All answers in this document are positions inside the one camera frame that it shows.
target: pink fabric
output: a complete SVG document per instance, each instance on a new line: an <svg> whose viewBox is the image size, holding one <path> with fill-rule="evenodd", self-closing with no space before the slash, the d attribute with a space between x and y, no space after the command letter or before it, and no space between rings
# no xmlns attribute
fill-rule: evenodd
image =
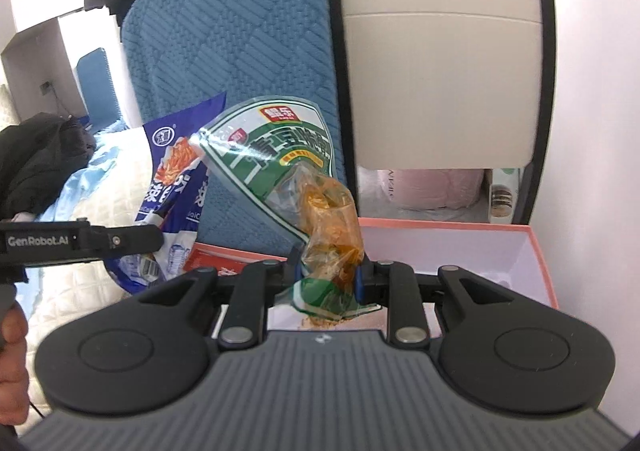
<svg viewBox="0 0 640 451"><path fill-rule="evenodd" d="M391 202L406 209L469 207L478 200L484 170L380 170Z"/></svg>

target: plastic bag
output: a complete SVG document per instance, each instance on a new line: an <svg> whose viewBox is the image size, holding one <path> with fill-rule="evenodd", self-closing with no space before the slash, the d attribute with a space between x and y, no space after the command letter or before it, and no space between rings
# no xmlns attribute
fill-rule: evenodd
<svg viewBox="0 0 640 451"><path fill-rule="evenodd" d="M316 105L251 100L207 124L191 143L252 212L305 244L300 280L282 302L331 320L378 308L353 297L364 244L351 193L334 178L334 147Z"/></svg>
<svg viewBox="0 0 640 451"><path fill-rule="evenodd" d="M182 274L198 234L209 183L207 167L189 144L189 137L224 107L225 94L220 94L144 125L155 171L135 223L159 226L164 244L154 254L105 261L110 276L128 292Z"/></svg>

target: metal screw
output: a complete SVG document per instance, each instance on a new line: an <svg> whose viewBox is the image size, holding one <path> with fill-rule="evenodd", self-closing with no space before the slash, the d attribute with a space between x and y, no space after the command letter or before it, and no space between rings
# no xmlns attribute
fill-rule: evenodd
<svg viewBox="0 0 640 451"><path fill-rule="evenodd" d="M401 343L421 343L427 339L427 332L417 326L403 326L396 330L396 339Z"/></svg>
<svg viewBox="0 0 640 451"><path fill-rule="evenodd" d="M220 338L231 345L239 345L250 341L253 336L254 333L244 326L231 326L225 328L220 334Z"/></svg>

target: blue cushion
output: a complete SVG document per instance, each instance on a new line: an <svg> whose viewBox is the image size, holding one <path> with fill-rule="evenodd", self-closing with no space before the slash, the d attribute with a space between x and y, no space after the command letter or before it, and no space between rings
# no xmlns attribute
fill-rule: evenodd
<svg viewBox="0 0 640 451"><path fill-rule="evenodd" d="M95 133L105 128L111 128L110 131L120 131L117 128L126 130L105 50L100 47L82 56L76 65L76 73L89 114L89 131Z"/></svg>
<svg viewBox="0 0 640 451"><path fill-rule="evenodd" d="M137 0L122 41L143 121L226 91L226 106L264 95L319 105L345 182L328 0ZM290 241L215 178L198 240L267 254Z"/></svg>

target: human hand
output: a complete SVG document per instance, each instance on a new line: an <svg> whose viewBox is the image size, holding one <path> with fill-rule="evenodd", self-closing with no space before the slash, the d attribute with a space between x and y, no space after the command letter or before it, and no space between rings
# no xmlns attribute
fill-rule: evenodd
<svg viewBox="0 0 640 451"><path fill-rule="evenodd" d="M19 425L29 414L29 373L26 368L27 319L18 303L4 316L4 348L0 352L0 424Z"/></svg>

